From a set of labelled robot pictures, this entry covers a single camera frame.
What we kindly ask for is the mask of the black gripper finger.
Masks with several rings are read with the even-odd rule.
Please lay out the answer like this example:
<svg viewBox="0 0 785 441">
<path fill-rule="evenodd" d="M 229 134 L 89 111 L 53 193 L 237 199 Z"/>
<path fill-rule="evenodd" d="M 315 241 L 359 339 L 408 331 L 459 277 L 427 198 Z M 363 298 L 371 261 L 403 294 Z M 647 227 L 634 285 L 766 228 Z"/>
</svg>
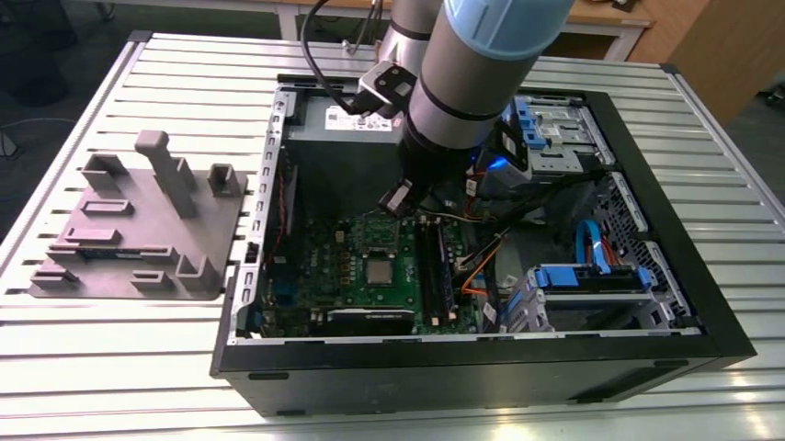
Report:
<svg viewBox="0 0 785 441">
<path fill-rule="evenodd" d="M 404 216 L 407 213 L 407 197 L 411 190 L 411 182 L 401 179 L 379 200 L 379 208 L 391 216 Z"/>
</svg>

